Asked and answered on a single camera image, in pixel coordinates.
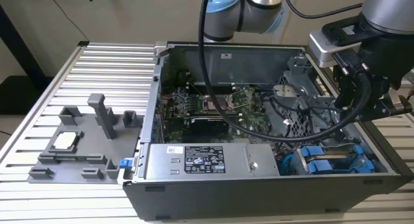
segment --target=white component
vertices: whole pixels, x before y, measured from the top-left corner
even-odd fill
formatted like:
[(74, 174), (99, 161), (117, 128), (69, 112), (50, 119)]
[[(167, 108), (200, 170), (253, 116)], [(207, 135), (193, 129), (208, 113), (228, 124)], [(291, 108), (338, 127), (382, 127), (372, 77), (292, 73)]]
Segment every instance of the white component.
[(167, 154), (181, 154), (184, 152), (184, 148), (181, 146), (168, 146)]
[(72, 146), (73, 141), (76, 139), (76, 133), (74, 132), (62, 132), (58, 134), (56, 141), (53, 143), (53, 147), (56, 149), (66, 149)]
[(283, 121), (283, 124), (287, 125), (287, 126), (288, 126), (288, 125), (292, 125), (292, 121), (291, 121), (289, 119), (285, 119), (285, 120)]

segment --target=slotted aluminum surface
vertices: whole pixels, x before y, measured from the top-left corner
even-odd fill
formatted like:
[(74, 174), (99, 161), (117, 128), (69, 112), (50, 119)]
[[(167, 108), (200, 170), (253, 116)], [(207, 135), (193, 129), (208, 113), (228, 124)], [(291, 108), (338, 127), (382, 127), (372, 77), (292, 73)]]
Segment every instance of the slotted aluminum surface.
[[(136, 217), (119, 185), (28, 184), (25, 179), (60, 123), (57, 114), (64, 105), (74, 104), (82, 113), (91, 113), (85, 99), (97, 92), (104, 93), (105, 105), (115, 113), (135, 110), (144, 114), (153, 69), (152, 47), (89, 44), (73, 52), (0, 151), (0, 221), (24, 224), (144, 223)], [(374, 123), (414, 170), (412, 116), (402, 115)], [(414, 183), (395, 193), (370, 197), (344, 214), (187, 220), (187, 223), (412, 224)]]

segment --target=open computer chassis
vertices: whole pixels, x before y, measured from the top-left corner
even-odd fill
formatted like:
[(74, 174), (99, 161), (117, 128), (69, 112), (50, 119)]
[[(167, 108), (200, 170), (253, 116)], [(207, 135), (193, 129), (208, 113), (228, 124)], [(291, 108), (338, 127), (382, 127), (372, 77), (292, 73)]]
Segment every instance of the open computer chassis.
[[(205, 59), (220, 107), (244, 128), (296, 137), (338, 122), (331, 72), (303, 47), (211, 44)], [(228, 126), (191, 43), (159, 54), (139, 150), (124, 191), (144, 220), (343, 212), (412, 179), (371, 122), (299, 144)]]

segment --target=power supply label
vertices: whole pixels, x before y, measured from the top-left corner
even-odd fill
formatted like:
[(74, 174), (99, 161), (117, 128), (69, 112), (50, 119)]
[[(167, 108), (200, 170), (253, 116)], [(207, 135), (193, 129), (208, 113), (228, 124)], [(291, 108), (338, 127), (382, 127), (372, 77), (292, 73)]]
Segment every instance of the power supply label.
[(185, 173), (225, 173), (221, 146), (185, 146)]

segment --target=motherboard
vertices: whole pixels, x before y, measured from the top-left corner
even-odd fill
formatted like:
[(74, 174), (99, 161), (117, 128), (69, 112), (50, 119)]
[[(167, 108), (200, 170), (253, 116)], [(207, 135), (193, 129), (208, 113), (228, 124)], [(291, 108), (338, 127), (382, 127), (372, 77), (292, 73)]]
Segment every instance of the motherboard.
[[(161, 96), (165, 143), (259, 143), (221, 119), (203, 88), (191, 85)], [(221, 110), (248, 130), (272, 134), (260, 93), (252, 86), (232, 86), (229, 94), (217, 94)]]

